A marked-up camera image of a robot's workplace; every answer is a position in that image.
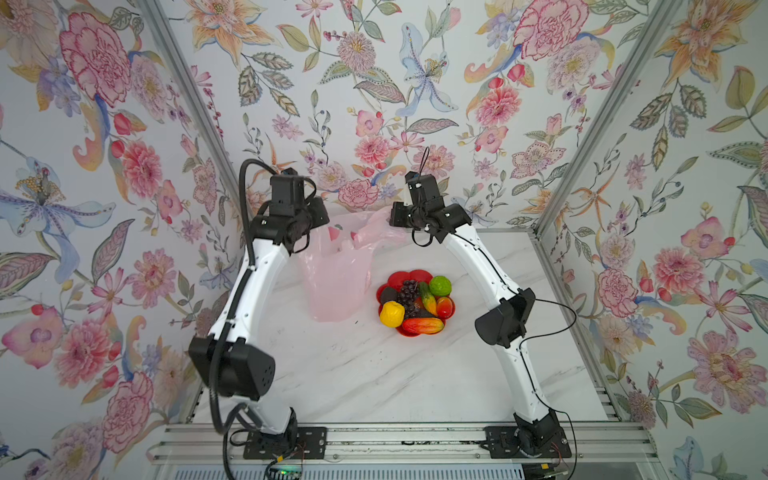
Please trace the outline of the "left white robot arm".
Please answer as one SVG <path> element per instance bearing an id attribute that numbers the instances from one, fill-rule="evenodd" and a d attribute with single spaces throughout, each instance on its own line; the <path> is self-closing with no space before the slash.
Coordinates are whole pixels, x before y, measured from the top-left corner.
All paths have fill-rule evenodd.
<path id="1" fill-rule="evenodd" d="M 270 176 L 271 197 L 256 212 L 247 198 L 247 172 L 257 166 Z M 194 338 L 188 354 L 209 392 L 215 430 L 224 435 L 233 423 L 271 440 L 290 441 L 296 425 L 292 408 L 269 397 L 275 359 L 257 346 L 262 315 L 279 274 L 304 251 L 314 230 L 329 216 L 314 182 L 293 169 L 278 172 L 248 159 L 238 176 L 245 250 L 227 302 L 209 332 Z"/>

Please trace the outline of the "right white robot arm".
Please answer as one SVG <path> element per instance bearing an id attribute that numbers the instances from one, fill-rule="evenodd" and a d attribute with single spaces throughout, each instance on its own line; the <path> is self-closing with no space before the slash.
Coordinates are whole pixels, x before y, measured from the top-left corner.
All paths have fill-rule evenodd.
<path id="1" fill-rule="evenodd" d="M 519 287 L 489 253 L 465 209 L 445 203 L 432 175 L 406 174 L 411 203 L 392 205 L 390 225 L 424 232 L 452 253 L 478 288 L 488 311 L 478 317 L 475 331 L 499 360 L 512 396 L 513 425 L 485 429 L 485 445 L 493 459 L 574 455 L 576 443 L 560 424 L 561 412 L 545 400 L 529 365 L 526 346 L 528 317 L 535 293 Z"/>

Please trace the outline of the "pink plastic bag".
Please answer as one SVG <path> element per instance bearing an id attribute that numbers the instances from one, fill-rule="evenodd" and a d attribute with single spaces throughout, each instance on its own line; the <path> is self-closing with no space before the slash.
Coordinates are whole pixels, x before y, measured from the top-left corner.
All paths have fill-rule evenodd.
<path id="1" fill-rule="evenodd" d="M 392 208 L 334 216 L 311 231 L 297 259 L 317 322 L 341 322 L 363 304 L 371 286 L 374 254 L 408 241 L 404 228 L 390 225 Z"/>

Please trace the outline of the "green toy melon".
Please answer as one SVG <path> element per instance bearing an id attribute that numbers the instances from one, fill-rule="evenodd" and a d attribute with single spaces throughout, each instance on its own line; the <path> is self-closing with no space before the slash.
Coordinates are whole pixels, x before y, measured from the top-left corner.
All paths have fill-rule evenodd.
<path id="1" fill-rule="evenodd" d="M 452 282 L 445 276 L 435 276 L 429 282 L 430 293 L 435 297 L 448 297 L 453 290 Z"/>

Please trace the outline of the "yellow toy pepper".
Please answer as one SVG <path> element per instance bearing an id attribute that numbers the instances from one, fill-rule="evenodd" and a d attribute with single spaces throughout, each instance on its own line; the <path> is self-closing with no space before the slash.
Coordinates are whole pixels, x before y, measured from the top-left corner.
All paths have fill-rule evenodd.
<path id="1" fill-rule="evenodd" d="M 405 320 L 406 310 L 396 301 L 389 301 L 381 305 L 379 312 L 380 322 L 388 328 L 399 328 Z"/>

